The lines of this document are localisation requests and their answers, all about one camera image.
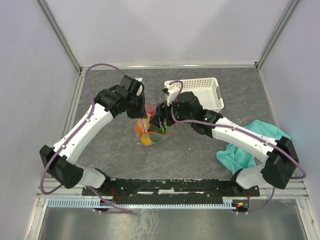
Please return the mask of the green toy watermelon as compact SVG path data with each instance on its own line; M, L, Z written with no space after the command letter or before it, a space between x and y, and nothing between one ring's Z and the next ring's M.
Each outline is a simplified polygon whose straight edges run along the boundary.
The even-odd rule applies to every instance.
M171 133L171 128L167 125L163 125L161 128L161 134L162 135L168 135Z

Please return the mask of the toy orange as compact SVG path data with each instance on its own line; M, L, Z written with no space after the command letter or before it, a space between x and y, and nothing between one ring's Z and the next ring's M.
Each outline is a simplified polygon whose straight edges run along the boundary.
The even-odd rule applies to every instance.
M144 128L141 125L136 124L134 129L138 135L141 136L144 134Z

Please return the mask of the yellow toy lemon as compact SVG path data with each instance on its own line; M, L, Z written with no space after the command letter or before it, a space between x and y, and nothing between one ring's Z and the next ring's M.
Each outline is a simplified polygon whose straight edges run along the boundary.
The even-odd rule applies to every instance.
M154 144L154 142L152 141L149 133L143 134L143 135L140 137L140 141L141 141L141 143L142 143L143 145L145 145L145 146L151 146L151 145Z

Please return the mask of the white perforated plastic basket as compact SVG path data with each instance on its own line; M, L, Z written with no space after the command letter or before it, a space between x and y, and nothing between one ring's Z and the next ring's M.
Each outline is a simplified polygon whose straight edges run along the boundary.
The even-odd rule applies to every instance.
M181 93L193 92L204 109L219 113L224 108L224 101L218 80L215 77L182 79Z

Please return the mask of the toy peach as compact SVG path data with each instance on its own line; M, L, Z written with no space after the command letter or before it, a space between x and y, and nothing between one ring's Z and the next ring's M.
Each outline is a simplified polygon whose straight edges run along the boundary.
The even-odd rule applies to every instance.
M151 128L151 120L153 119L153 115L152 114L147 114L147 118L145 119L145 124L144 124L144 128L149 131Z

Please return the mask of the dark green toy avocado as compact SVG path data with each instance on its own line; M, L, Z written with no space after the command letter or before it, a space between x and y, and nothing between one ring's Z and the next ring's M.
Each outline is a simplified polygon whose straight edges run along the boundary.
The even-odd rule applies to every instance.
M165 139L165 135L161 133L161 128L158 128L156 126L151 126L150 138L154 143L158 143Z

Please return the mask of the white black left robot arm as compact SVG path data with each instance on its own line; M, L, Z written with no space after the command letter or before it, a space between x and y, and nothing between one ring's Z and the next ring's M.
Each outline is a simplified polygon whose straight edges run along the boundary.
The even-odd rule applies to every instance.
M123 76L115 86L101 90L81 120L52 147L44 145L40 157L47 173L66 189L90 186L106 195L109 177L97 168L81 166L78 159L97 133L115 117L126 113L130 119L147 117L144 85L141 78Z

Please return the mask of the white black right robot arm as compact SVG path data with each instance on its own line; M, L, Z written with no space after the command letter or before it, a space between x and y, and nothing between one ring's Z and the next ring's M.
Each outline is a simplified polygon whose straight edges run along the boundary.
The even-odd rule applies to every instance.
M228 142L258 159L259 165L242 168L233 175L229 189L236 196L264 183L285 189L299 164L289 138L274 139L245 129L220 113L203 108L191 91L179 94L175 101L158 104L149 122L161 130L176 123L188 123L198 134Z

